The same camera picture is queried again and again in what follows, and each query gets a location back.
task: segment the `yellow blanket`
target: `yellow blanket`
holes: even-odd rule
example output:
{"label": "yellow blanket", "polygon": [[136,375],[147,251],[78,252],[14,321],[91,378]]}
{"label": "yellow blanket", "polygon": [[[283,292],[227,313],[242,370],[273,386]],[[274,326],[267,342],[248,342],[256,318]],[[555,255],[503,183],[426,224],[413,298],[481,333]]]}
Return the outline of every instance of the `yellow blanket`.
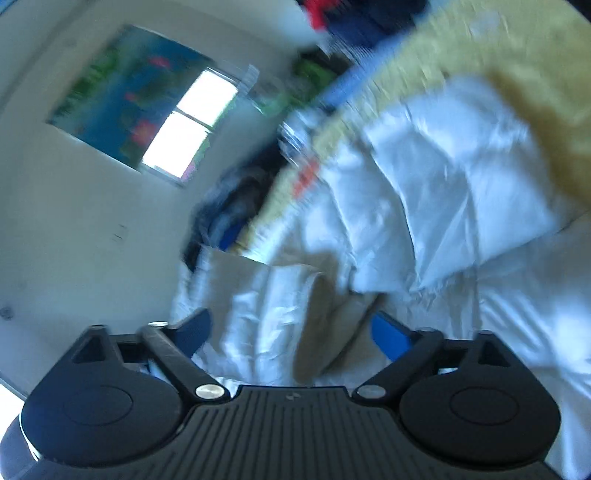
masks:
{"label": "yellow blanket", "polygon": [[[360,123],[457,74],[487,77],[532,126],[558,187],[591,205],[591,24],[564,0],[454,0],[319,132],[320,162]],[[243,246],[264,243],[293,202],[296,178],[288,171],[278,179]]]}

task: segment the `white wall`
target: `white wall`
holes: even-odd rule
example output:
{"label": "white wall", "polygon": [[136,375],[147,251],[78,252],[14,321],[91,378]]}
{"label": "white wall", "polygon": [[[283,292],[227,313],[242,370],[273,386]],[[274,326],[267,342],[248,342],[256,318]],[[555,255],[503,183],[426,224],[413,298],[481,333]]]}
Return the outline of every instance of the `white wall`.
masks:
{"label": "white wall", "polygon": [[[0,372],[25,392],[86,326],[133,332],[168,318],[194,203],[277,127],[243,100],[183,189],[44,123],[124,23],[195,48],[232,74],[249,63],[283,74],[291,63],[247,33],[160,0],[98,0],[46,46],[0,111],[0,306],[15,312],[0,320]],[[124,244],[113,241],[120,225]]]}
{"label": "white wall", "polygon": [[315,45],[318,41],[318,34],[296,0],[171,1],[224,20],[285,51]]}

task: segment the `pile of clothes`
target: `pile of clothes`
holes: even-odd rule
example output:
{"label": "pile of clothes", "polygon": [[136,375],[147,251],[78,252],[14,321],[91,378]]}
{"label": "pile of clothes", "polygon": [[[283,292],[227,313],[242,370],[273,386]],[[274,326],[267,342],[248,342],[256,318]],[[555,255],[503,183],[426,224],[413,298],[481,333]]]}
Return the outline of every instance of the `pile of clothes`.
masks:
{"label": "pile of clothes", "polygon": [[427,0],[297,0],[315,30],[325,30],[327,53],[337,51],[354,63],[371,56],[383,40],[414,26]]}

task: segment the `pink flower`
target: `pink flower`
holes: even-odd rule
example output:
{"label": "pink flower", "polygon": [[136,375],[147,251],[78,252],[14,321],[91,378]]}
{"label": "pink flower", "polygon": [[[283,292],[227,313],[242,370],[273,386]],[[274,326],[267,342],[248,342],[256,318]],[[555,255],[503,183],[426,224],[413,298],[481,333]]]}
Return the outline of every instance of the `pink flower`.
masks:
{"label": "pink flower", "polygon": [[162,67],[163,69],[170,69],[170,60],[165,57],[154,56],[150,57],[148,61],[155,67]]}
{"label": "pink flower", "polygon": [[142,147],[147,147],[158,133],[158,127],[147,120],[140,120],[132,131],[131,140]]}

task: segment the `white comforter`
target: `white comforter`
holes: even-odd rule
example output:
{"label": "white comforter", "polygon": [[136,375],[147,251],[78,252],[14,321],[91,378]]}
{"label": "white comforter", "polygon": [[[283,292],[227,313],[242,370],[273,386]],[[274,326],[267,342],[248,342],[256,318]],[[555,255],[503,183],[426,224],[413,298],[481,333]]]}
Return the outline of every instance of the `white comforter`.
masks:
{"label": "white comforter", "polygon": [[[528,125],[484,80],[453,79],[392,106],[342,144],[320,178],[247,255],[326,276],[326,346],[347,344],[378,293],[413,328],[451,338],[492,330],[561,409],[549,464],[567,480],[586,478],[591,216],[555,190]],[[363,327],[314,383],[355,388],[386,364]]]}

